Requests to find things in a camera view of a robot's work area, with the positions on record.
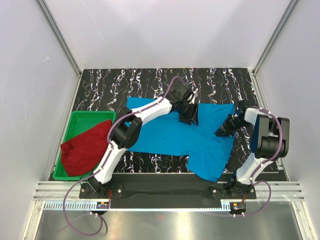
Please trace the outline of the blue t shirt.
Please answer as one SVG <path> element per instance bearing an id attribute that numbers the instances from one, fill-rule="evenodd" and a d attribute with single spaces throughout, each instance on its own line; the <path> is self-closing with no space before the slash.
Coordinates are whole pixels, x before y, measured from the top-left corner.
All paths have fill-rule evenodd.
<path id="1" fill-rule="evenodd" d="M 225 169 L 235 140 L 233 136 L 216 136 L 215 132 L 234 113 L 233 104 L 200 103 L 198 125 L 180 122 L 176 112 L 159 116 L 141 128 L 130 151 L 187 155 L 188 170 L 204 180 L 215 182 Z"/>

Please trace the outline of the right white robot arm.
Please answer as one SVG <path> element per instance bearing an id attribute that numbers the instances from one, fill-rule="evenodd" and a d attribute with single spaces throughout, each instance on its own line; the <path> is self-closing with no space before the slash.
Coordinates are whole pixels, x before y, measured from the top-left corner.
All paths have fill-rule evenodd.
<path id="1" fill-rule="evenodd" d="M 212 185 L 212 197 L 230 199 L 251 198 L 255 194 L 256 181 L 262 171 L 289 151 L 290 120 L 276 117 L 270 111 L 257 106 L 247 106 L 241 100 L 234 114 L 215 132 L 217 137 L 231 137 L 237 130 L 253 126 L 250 140 L 251 154 L 245 163 L 228 179 L 225 185 Z"/>

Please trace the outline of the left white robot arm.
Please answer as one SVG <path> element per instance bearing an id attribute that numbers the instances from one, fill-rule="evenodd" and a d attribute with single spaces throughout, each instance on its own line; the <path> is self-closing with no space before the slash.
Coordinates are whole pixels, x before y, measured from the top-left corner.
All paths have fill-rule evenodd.
<path id="1" fill-rule="evenodd" d="M 164 96 L 138 108 L 124 107 L 107 135 L 107 149 L 87 181 L 90 192 L 97 198 L 108 193 L 108 182 L 122 155 L 139 139 L 142 127 L 148 122 L 172 112 L 178 113 L 178 120 L 187 125 L 198 125 L 198 104 L 195 93 L 184 85 L 167 91 Z"/>

